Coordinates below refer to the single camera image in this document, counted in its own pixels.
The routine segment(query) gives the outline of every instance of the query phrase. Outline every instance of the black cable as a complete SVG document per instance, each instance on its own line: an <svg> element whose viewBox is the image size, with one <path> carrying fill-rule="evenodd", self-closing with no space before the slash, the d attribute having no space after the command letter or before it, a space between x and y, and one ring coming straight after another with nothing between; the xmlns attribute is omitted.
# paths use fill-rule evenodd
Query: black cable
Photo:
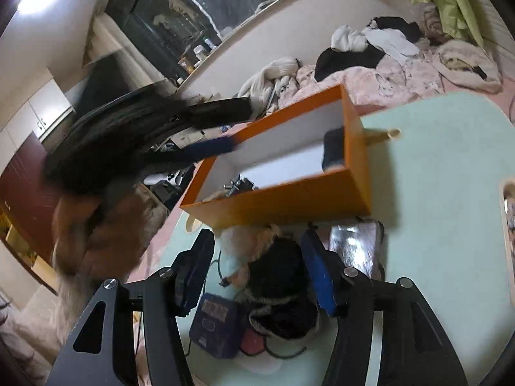
<svg viewBox="0 0 515 386"><path fill-rule="evenodd" d="M191 353L191 350L192 350L192 341L190 339L190 344L188 344L188 351L187 351L187 353L184 353L184 356L188 357Z"/></svg>
<svg viewBox="0 0 515 386"><path fill-rule="evenodd" d="M136 351L134 355L137 355L137 350L140 348L140 335L141 335L141 320L143 319L143 312L140 312L140 321L137 325L137 340L136 340Z"/></svg>
<svg viewBox="0 0 515 386"><path fill-rule="evenodd" d="M243 354L245 354L247 357L257 357L258 355L263 354L266 351L266 349L262 349L261 351L258 351L258 352L254 353L254 354L250 354L250 353L244 351L242 348L240 348L239 350Z"/></svg>
<svg viewBox="0 0 515 386"><path fill-rule="evenodd" d="M508 110L508 119L510 119L511 124L515 124L515 123L513 123L513 120L511 119L511 111L513 110L513 102L514 101L515 101L515 96L513 96L511 98L510 108Z"/></svg>
<svg viewBox="0 0 515 386"><path fill-rule="evenodd" d="M152 264L152 260L151 260L150 255L149 255L147 269L145 270L145 280L148 279L148 276L150 275L151 264ZM140 335L141 335L141 321L142 320L143 320L143 312L140 312L140 321L139 321L139 323L137 325L136 351L134 352L134 356L137 355L137 351L140 348Z"/></svg>
<svg viewBox="0 0 515 386"><path fill-rule="evenodd" d="M218 259L216 259L215 261L218 262L218 276L220 277L220 280L223 279L223 276L222 276L222 271L220 270L220 258L222 257L222 250L220 250L220 252L218 253Z"/></svg>
<svg viewBox="0 0 515 386"><path fill-rule="evenodd" d="M307 347L302 347L299 351L289 356L280 356L279 354L274 353L271 349L268 348L268 344L266 341L266 337L263 338L263 343L265 347L265 351L270 354L270 356L280 359L280 360L291 360L292 358L299 357L304 351L307 350Z"/></svg>
<svg viewBox="0 0 515 386"><path fill-rule="evenodd" d="M202 286L202 294L204 294L204 293L205 293L205 282L208 280L209 270L210 270L211 266L212 266L213 264L215 264L216 262L218 263L218 271L220 271L220 254L218 255L218 259L213 260L213 261L211 262L211 264L209 264L208 272L207 272L207 273L205 273L204 285Z"/></svg>

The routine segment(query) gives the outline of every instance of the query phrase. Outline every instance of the black metal bracket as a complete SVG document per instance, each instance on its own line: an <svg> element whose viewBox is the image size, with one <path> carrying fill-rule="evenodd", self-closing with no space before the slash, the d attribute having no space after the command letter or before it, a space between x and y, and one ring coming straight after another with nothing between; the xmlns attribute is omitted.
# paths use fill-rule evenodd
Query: black metal bracket
<svg viewBox="0 0 515 386"><path fill-rule="evenodd" d="M370 280L324 248L315 230L302 238L332 280L338 334L323 386L365 384L374 311L383 312L378 386L467 386L463 367L443 327L415 283Z"/></svg>
<svg viewBox="0 0 515 386"><path fill-rule="evenodd" d="M374 311L383 312L378 386L467 386L444 329L409 278L396 283L370 280L313 245L332 280L338 334L323 386L366 382ZM203 229L192 249L148 279L123 284L106 280L84 309L58 356L47 386L137 385L132 312L142 311L150 380L154 386L193 386L175 317L197 306L214 252L214 236Z"/></svg>
<svg viewBox="0 0 515 386"><path fill-rule="evenodd" d="M200 231L191 250L146 280L108 279L71 331L47 386L137 386L132 313L142 311L150 380L154 386L194 386L176 317L198 303L213 258L215 239Z"/></svg>

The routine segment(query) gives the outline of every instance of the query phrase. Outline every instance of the floor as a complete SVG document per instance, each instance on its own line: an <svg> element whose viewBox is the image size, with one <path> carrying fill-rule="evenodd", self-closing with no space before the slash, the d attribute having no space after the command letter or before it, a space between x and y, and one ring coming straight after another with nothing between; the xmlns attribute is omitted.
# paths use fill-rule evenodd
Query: floor
<svg viewBox="0 0 515 386"><path fill-rule="evenodd" d="M467 90L465 88L458 87L448 81L446 78L442 78L442 82L444 84L445 92L454 92L454 91L469 91L475 94L483 94L488 97L490 100L495 102L499 106L499 108L504 112L506 117L509 118L509 110L512 105L513 100L515 99L515 81L510 78L503 79L503 90L497 94L488 94L482 93L472 90ZM230 130L230 133L235 133L239 129L241 129L244 125L235 126ZM142 261L140 265L130 274L128 281L138 281L143 280L148 277L151 273L158 270L159 261L161 259L161 255L167 245L170 236L172 236L173 230L181 217L182 209L179 206L174 207L168 218L166 219L163 227L159 230L159 232L154 236L150 245L143 255Z"/></svg>

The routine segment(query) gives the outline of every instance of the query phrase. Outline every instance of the wall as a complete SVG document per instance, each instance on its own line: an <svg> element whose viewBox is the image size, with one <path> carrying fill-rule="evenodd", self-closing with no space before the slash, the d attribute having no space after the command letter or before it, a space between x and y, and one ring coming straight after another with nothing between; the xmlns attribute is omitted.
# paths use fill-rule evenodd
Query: wall
<svg viewBox="0 0 515 386"><path fill-rule="evenodd" d="M10 96L0 99L0 129L2 129L14 116L18 109L32 97L32 95L52 79L52 74L46 68L34 71L33 75L19 82Z"/></svg>
<svg viewBox="0 0 515 386"><path fill-rule="evenodd" d="M491 53L505 76L515 77L515 40L490 0L469 0Z"/></svg>
<svg viewBox="0 0 515 386"><path fill-rule="evenodd" d="M56 0L41 13L16 12L0 37L0 128L21 107L10 100L40 71L48 69L64 91L84 78L84 48L96 3Z"/></svg>
<svg viewBox="0 0 515 386"><path fill-rule="evenodd" d="M86 77L82 81L79 81L77 84L71 87L71 89L64 93L66 99L68 99L73 107L75 107L75 105L80 100L80 97L86 88L86 84L88 83L88 78L89 77Z"/></svg>
<svg viewBox="0 0 515 386"><path fill-rule="evenodd" d="M0 289L18 309L23 309L40 284L0 243Z"/></svg>
<svg viewBox="0 0 515 386"><path fill-rule="evenodd" d="M415 20L408 0L281 0L244 25L179 88L185 96L236 94L267 63L293 56L315 63L342 24L363 29L373 17Z"/></svg>

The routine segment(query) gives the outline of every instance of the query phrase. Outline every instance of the windowsill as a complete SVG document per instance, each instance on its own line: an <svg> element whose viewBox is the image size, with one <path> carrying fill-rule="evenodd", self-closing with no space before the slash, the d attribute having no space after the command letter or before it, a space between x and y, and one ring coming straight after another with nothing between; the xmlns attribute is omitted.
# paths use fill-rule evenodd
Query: windowsill
<svg viewBox="0 0 515 386"><path fill-rule="evenodd" d="M224 51L226 51L234 42L236 42L240 37L242 37L245 33L247 33L252 27L256 26L259 22L263 21L266 16L270 16L273 13L281 10L283 5L292 2L292 0L275 0L269 6L261 10L259 13L254 14L252 17L249 17L245 20L241 25L239 25L234 32L229 35L218 47L211 51L207 59L200 64L195 71L193 71L179 86L177 92L180 94L181 91L186 89L187 85L194 81L195 77L198 75L198 72L204 71L210 64L212 64L218 56L222 55Z"/></svg>

